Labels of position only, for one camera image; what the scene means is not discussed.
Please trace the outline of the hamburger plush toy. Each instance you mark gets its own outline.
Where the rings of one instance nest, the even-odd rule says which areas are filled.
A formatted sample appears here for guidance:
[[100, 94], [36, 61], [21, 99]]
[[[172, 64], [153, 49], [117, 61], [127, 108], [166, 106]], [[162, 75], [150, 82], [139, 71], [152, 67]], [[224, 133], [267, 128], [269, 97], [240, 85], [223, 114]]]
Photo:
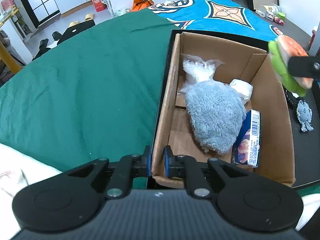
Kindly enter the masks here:
[[280, 35], [268, 42], [272, 67], [284, 88], [300, 97], [311, 89], [313, 78], [307, 74], [308, 54], [293, 38]]

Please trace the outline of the grey-blue knitted turtle toy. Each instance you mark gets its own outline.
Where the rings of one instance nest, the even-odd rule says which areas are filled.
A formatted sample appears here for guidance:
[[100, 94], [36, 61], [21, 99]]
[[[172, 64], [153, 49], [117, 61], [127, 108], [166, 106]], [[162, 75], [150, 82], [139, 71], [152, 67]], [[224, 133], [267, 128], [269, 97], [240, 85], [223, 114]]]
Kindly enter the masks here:
[[312, 110], [308, 103], [304, 100], [299, 100], [296, 108], [297, 119], [301, 124], [302, 132], [311, 132], [313, 127], [311, 126], [312, 121]]

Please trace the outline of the white cloth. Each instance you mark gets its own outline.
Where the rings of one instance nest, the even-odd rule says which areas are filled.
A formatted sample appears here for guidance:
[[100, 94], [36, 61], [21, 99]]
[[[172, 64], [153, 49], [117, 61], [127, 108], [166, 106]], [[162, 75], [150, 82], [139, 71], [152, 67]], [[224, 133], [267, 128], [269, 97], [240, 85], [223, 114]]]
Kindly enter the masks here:
[[233, 79], [229, 86], [237, 91], [244, 105], [249, 102], [253, 93], [253, 86], [250, 83], [239, 79]]

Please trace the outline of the brown cardboard box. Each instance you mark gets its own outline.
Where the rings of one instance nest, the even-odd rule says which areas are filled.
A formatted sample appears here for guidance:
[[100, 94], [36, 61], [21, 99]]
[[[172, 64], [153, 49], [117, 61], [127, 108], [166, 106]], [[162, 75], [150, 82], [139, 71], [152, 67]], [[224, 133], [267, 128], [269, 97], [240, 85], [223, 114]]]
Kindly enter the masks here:
[[[212, 62], [216, 71], [179, 95], [187, 78], [183, 58]], [[295, 182], [295, 154], [283, 86], [267, 53], [267, 42], [234, 34], [174, 31], [155, 139], [151, 174], [157, 184], [180, 189], [183, 180], [165, 169], [164, 149], [195, 158], [232, 161], [245, 115], [254, 113], [255, 144], [239, 145], [240, 168], [286, 186]]]

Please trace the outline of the black and white knitted toy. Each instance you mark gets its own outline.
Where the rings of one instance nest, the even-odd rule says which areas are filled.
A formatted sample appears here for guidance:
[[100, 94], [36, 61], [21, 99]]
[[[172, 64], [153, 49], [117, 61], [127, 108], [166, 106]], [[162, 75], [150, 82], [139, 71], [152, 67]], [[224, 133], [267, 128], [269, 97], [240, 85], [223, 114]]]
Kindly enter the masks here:
[[291, 91], [284, 89], [285, 97], [287, 100], [287, 104], [291, 109], [296, 109], [298, 104], [298, 99], [292, 94]]

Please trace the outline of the grey bench mattress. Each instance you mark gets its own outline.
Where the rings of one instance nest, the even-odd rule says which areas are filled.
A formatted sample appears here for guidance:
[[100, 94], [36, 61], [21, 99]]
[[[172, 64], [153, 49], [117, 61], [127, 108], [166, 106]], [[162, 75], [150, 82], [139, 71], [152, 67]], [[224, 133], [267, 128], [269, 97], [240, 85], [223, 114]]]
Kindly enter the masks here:
[[[274, 13], [276, 16], [278, 16], [279, 12], [283, 13], [285, 15], [283, 19], [284, 25], [268, 20], [267, 18], [262, 17], [259, 13], [256, 13], [257, 10], [262, 11], [263, 13], [266, 13], [267, 9], [271, 9], [271, 12]], [[266, 21], [268, 24], [273, 25], [273, 28], [275, 29], [276, 34], [283, 33], [284, 35], [287, 35], [293, 38], [306, 50], [307, 53], [309, 52], [312, 35], [308, 34], [306, 31], [301, 29], [298, 25], [288, 20], [287, 12], [283, 7], [278, 6], [276, 4], [261, 5], [258, 9], [253, 9], [252, 11], [255, 13], [256, 16], [260, 17], [262, 20]]]

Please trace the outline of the light blue fluffy plush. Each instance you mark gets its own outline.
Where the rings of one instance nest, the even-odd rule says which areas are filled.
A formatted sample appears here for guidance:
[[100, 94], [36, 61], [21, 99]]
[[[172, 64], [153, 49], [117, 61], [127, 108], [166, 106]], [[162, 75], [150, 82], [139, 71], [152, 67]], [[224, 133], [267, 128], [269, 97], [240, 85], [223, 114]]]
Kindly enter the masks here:
[[221, 82], [203, 81], [189, 87], [185, 105], [194, 138], [204, 152], [228, 153], [246, 118], [237, 91]]

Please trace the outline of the blue tissue pack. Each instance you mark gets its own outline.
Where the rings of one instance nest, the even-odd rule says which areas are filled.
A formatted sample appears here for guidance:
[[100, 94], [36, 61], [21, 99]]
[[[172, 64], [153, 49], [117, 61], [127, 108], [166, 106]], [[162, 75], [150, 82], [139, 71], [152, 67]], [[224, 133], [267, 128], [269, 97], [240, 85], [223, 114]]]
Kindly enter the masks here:
[[260, 155], [260, 136], [261, 115], [259, 111], [252, 109], [246, 113], [246, 118], [233, 145], [233, 163], [257, 168]]

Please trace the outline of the green bed sheet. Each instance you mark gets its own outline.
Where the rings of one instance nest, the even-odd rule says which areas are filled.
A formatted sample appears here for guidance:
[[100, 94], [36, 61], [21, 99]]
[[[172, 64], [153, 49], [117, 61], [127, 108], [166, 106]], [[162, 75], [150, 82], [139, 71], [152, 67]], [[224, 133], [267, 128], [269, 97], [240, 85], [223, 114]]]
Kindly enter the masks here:
[[142, 153], [175, 26], [149, 9], [99, 23], [1, 87], [1, 143], [60, 171]]

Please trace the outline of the blue patterned blanket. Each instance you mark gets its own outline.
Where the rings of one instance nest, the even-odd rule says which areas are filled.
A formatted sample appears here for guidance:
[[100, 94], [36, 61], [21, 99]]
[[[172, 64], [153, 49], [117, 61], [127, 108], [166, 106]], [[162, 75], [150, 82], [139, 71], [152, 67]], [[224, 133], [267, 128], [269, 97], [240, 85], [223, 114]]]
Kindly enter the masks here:
[[149, 9], [184, 30], [214, 31], [272, 41], [283, 32], [231, 0], [177, 0]]

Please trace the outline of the clear plastic bag of beads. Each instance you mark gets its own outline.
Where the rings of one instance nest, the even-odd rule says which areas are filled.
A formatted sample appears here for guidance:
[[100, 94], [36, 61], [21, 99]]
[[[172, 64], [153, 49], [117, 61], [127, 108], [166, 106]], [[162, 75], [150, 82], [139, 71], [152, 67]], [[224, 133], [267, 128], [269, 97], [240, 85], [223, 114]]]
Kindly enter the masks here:
[[182, 54], [182, 67], [185, 72], [185, 82], [180, 93], [185, 94], [190, 86], [203, 81], [213, 80], [216, 69], [225, 64], [220, 60], [204, 61], [201, 57]]

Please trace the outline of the yellow slipper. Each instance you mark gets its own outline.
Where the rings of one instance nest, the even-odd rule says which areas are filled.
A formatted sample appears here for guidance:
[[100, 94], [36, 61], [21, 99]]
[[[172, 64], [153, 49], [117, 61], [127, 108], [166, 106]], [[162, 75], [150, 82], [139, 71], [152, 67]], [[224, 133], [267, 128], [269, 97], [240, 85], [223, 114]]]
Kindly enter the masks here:
[[85, 16], [85, 21], [91, 21], [94, 20], [95, 15], [94, 14], [87, 14]]
[[79, 21], [71, 22], [68, 27], [70, 28], [70, 27], [73, 27], [73, 26], [75, 26], [77, 24], [79, 24]]

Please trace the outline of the orange bag on floor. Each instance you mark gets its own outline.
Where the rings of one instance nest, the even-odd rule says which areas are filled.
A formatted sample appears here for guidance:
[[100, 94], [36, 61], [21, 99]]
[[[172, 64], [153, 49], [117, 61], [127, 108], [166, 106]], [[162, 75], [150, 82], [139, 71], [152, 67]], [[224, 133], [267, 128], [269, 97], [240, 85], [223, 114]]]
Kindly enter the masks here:
[[133, 0], [132, 12], [140, 11], [154, 5], [153, 0]]

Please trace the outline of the yellow side table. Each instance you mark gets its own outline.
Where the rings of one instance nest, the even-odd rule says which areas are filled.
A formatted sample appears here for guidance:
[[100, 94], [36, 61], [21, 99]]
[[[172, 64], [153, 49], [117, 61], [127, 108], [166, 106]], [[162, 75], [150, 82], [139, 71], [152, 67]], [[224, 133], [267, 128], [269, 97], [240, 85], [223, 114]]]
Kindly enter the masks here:
[[[1, 30], [3, 25], [18, 12], [19, 10], [17, 8], [11, 8], [7, 12], [1, 14]], [[1, 36], [1, 61], [4, 62], [4, 64], [10, 69], [13, 74], [17, 74], [22, 69], [21, 64], [23, 64], [23, 62], [10, 52], [9, 47], [9, 41], [6, 42]]]

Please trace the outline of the orange red box on floor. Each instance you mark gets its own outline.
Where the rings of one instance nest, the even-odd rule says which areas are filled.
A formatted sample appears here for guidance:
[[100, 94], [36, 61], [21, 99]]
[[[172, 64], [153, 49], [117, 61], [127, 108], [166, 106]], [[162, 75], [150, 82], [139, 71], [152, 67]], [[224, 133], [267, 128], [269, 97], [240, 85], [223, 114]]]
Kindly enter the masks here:
[[103, 11], [107, 8], [107, 5], [103, 3], [103, 0], [91, 0], [96, 12]]

